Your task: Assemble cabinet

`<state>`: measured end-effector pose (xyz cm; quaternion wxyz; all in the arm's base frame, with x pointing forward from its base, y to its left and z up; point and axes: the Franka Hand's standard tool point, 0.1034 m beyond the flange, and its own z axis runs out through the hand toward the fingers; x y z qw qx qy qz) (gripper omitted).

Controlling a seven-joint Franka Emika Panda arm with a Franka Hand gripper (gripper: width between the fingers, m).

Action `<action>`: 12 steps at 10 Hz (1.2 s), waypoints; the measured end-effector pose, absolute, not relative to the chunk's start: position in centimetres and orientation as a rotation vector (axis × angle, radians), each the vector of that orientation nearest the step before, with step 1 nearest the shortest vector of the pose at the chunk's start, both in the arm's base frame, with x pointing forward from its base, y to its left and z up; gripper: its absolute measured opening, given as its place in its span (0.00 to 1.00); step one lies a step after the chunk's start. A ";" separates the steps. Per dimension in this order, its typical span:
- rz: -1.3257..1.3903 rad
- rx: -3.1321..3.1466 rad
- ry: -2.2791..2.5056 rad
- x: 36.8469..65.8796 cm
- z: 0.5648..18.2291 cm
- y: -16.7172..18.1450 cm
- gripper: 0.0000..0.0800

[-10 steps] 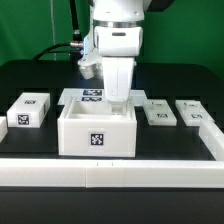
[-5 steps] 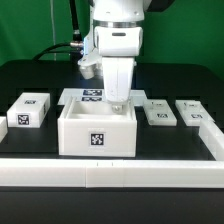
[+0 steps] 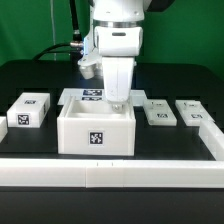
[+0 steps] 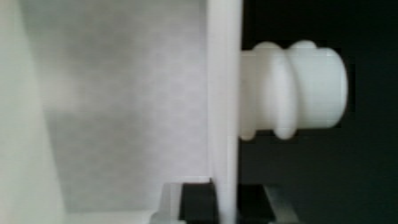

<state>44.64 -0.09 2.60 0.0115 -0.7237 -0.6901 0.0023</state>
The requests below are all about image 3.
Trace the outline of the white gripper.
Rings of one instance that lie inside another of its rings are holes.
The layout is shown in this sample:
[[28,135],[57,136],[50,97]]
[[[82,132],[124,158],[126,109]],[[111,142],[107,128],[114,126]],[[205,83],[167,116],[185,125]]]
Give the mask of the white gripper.
[[103,57],[102,72],[106,100],[113,110],[124,108],[129,99],[135,59],[133,57]]

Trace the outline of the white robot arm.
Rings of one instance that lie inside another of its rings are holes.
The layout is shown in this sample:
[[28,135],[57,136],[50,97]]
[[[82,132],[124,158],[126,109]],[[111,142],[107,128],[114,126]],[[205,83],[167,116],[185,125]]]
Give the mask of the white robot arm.
[[92,64],[102,69],[106,100],[125,104],[130,95],[135,57],[143,42],[146,12],[163,12],[175,0],[89,0],[93,7]]

